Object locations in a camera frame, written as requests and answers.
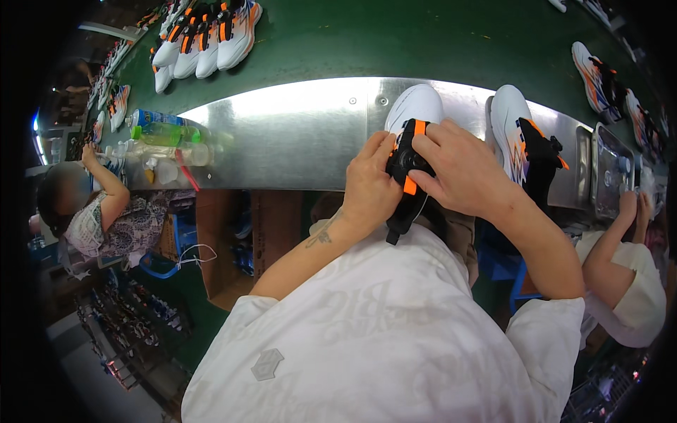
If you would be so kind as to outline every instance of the metal plate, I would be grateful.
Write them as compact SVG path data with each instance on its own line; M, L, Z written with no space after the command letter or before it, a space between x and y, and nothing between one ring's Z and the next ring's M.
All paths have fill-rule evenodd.
M598 219L615 219L619 212L621 184L634 189L635 157L621 140L602 123L597 123L592 136L592 188L590 201ZM626 157L630 171L619 169L619 157Z
M383 129L393 102L408 87L429 84L446 116L486 139L487 103L494 91L470 85L407 78L335 78L268 87L195 108L181 117L209 130L213 163L192 167L204 188L343 190L345 168L369 135ZM564 146L571 170L558 171L550 188L553 206L585 208L592 129L555 110L527 102L534 122ZM127 171L133 189L189 187L180 178L150 185Z

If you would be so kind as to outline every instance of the white cord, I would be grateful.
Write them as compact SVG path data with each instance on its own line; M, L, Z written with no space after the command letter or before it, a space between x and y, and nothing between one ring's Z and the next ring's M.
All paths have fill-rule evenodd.
M193 259L190 259L190 260L181 261L181 259L183 258L183 255L184 255L185 253L187 253L188 250L190 250L191 248L195 248L195 247L207 247L207 248L209 248L209 250L210 250L211 252L214 253L214 257L212 257L211 259L207 259L207 260L202 260L202 259L198 259L198 258L193 258ZM181 253L181 256L179 257L179 262L176 264L176 266L178 266L178 267L179 267L179 270L181 270L181 264L182 264L182 263L190 263L191 261L194 261L195 263L197 263L197 265L198 265L198 267L200 268L200 270L202 270L202 266L200 266L200 263L205 263L205 262L207 262L207 261L212 261L212 260L216 259L217 257L218 257L218 255L216 254L216 252L214 251L214 249L211 248L209 245L207 245L207 244L195 244L195 245L193 245L193 246L187 248L183 253Z

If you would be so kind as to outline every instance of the arm tattoo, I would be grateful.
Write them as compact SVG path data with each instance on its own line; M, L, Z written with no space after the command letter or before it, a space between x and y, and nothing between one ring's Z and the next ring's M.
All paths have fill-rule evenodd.
M305 247L310 248L313 245L315 245L316 242L320 242L321 244L331 244L332 239L329 237L329 234L327 233L327 229L339 218L341 217L341 209L339 209L336 214L329 219L329 222L325 224L325 226L322 227L315 235L311 236L308 238L308 242L306 242Z

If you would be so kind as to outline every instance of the green bottle cap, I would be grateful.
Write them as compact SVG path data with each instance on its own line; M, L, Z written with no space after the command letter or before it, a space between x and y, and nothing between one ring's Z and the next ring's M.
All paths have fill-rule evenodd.
M139 137L141 137L141 127L138 125L135 127L131 127L131 138L139 139Z

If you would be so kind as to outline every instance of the forearm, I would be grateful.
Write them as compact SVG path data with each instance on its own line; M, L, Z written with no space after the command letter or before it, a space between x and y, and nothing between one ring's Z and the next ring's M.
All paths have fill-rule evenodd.
M581 265L573 245L557 227L515 185L514 193L487 220L493 223L519 250L533 284L552 299L577 298L585 293Z
M250 295L282 300L362 238L339 209L323 228L266 270Z
M96 178L96 180L99 181L104 191L106 191L109 196L129 197L129 190L127 187L125 187L125 185L120 182L120 179L118 179L117 176L103 167L99 162L88 164L87 169Z
M590 254L583 263L583 269L594 266L596 263L610 263L613 253L616 252L618 244L621 243L623 235L632 224L632 220L624 216L618 216L611 224L609 229L597 240L597 243L590 250Z
M644 239L647 237L647 226L637 222L635 233L632 236L633 244L644 244Z

